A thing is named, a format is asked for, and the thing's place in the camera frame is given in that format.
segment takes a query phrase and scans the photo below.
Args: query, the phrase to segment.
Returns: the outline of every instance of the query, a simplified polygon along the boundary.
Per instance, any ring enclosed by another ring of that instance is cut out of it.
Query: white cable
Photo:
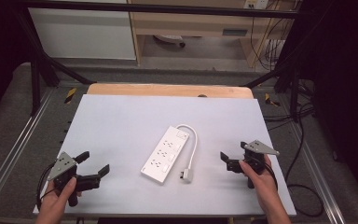
[[[186,128],[188,128],[189,130],[191,130],[191,132],[193,132],[193,134],[194,134],[194,136],[195,136],[195,139],[196,139],[196,140],[195,140],[195,143],[194,143],[193,153],[191,154],[190,162],[188,163],[188,167],[187,167],[187,169],[191,169],[191,162],[193,161],[194,153],[196,152],[197,143],[198,143],[198,141],[199,141],[199,138],[197,137],[196,131],[195,131],[192,127],[190,127],[190,126],[188,126],[188,125],[186,125],[186,124],[179,124],[178,126],[176,126],[177,129],[179,129],[180,127],[186,127]]]

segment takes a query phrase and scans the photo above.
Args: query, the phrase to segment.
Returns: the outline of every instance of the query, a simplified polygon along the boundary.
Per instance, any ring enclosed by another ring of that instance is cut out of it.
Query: wooden board
[[[160,84],[105,84],[89,86],[87,94],[101,95],[159,95],[159,96],[200,96],[215,98],[253,99],[252,91],[244,87],[190,86]]]

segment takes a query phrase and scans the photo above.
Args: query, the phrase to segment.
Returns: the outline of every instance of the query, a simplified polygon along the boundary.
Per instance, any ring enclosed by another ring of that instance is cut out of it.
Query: electrical outlet
[[[257,4],[255,5],[256,9],[266,9],[269,0],[258,0]]]
[[[269,0],[246,0],[243,8],[266,9]]]
[[[141,170],[141,173],[163,184],[189,134],[170,126]]]

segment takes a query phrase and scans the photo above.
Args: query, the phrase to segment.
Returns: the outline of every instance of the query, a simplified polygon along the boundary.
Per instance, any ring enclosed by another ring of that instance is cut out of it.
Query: metal bar
[[[46,107],[48,106],[50,96],[53,92],[54,89],[51,88],[48,89],[47,92],[44,94],[42,99],[42,104],[39,107],[39,110],[36,112],[36,114],[33,117],[30,117],[24,129],[22,130],[19,138],[17,139],[13,148],[8,153],[7,158],[3,162],[0,168],[0,191],[2,190],[2,187],[5,185],[7,178],[9,177],[11,171],[14,168],[14,165],[16,164],[28,140],[30,139],[34,131],[34,128],[36,127],[43,113],[45,112]]]
[[[11,7],[8,9],[8,11],[13,13],[13,16],[16,18],[22,28],[22,31],[28,38],[28,42],[31,48],[30,52],[32,57],[36,59],[39,74],[44,78],[48,86],[57,86],[60,83],[60,80],[58,79],[51,65],[47,64],[46,60],[44,59],[43,46],[40,44],[37,38],[37,34],[33,32],[31,25],[24,17],[23,8]]]
[[[283,109],[286,113],[289,113],[289,102],[286,96],[278,94],[280,102],[283,106]],[[292,130],[296,135],[296,140],[300,143],[301,139],[301,128],[298,123],[291,122]],[[304,139],[302,153],[301,153],[305,164],[307,165],[308,170],[310,171],[310,177],[312,182],[315,185],[316,190],[319,193],[319,196],[324,202],[324,210],[327,216],[330,219],[330,222],[333,224],[344,224],[345,219],[342,216],[341,211],[336,203],[336,199],[333,196],[326,180],[324,179],[324,174],[319,168],[318,163],[314,159],[310,146],[307,143],[307,140]]]
[[[22,7],[55,8],[72,10],[95,10],[95,11],[125,11],[125,12],[154,12],[174,14],[197,14],[215,16],[236,16],[256,18],[284,18],[296,19],[300,16],[310,16],[310,12],[276,11],[228,7],[185,7],[164,6],[145,4],[120,4],[120,3],[91,3],[91,2],[66,2],[49,0],[17,0],[15,4]]]
[[[31,61],[31,78],[32,78],[32,111],[33,116],[40,106],[40,79],[39,68],[37,67],[37,60]]]
[[[92,83],[96,83],[96,81],[91,81],[88,80],[85,77],[82,77],[81,75],[79,75],[78,73],[70,70],[69,68],[67,68],[66,66],[64,66],[61,63],[58,63],[57,61],[55,61],[54,59],[50,58],[46,53],[45,53],[45,58],[49,61],[49,63],[51,65],[53,65],[54,67],[56,67],[57,69],[61,70],[62,72],[64,72],[66,75],[68,75],[69,77],[72,77],[74,79],[76,79],[77,81],[83,83],[83,84],[92,84]]]
[[[290,92],[290,115],[292,116],[295,122],[298,122],[297,117],[297,100],[298,100],[298,77],[299,73],[298,70],[295,69],[294,73],[292,74],[292,90]]]
[[[241,85],[240,87],[247,87],[249,89],[252,89],[252,88],[260,85],[261,83],[269,80],[272,77],[278,77],[282,73],[282,71],[285,71],[286,68],[287,68],[287,65],[282,64],[279,68],[276,68],[275,70],[270,71],[270,72],[266,73],[264,76],[259,77],[247,84]]]

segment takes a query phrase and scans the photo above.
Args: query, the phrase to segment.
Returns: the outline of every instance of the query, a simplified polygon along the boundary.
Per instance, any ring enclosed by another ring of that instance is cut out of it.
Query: white cabinet
[[[30,13],[43,48],[51,57],[136,59],[128,12],[30,8]]]

